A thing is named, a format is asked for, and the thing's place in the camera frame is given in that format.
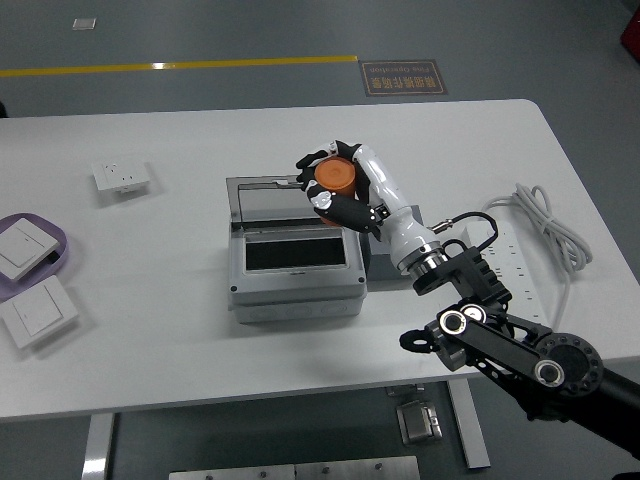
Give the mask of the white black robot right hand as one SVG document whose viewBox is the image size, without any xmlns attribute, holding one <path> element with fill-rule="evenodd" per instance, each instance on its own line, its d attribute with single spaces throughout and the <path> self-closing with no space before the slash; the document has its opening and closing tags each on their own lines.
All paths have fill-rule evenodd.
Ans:
<svg viewBox="0 0 640 480">
<path fill-rule="evenodd" d="M 320 184 L 319 165 L 333 158 L 355 168 L 353 198 Z M 339 140 L 326 143 L 296 163 L 297 181 L 314 211 L 323 219 L 351 230 L 372 234 L 390 247 L 393 266 L 413 275 L 418 267 L 433 269 L 446 261 L 436 234 L 420 224 L 409 202 L 372 148 Z"/>
</svg>

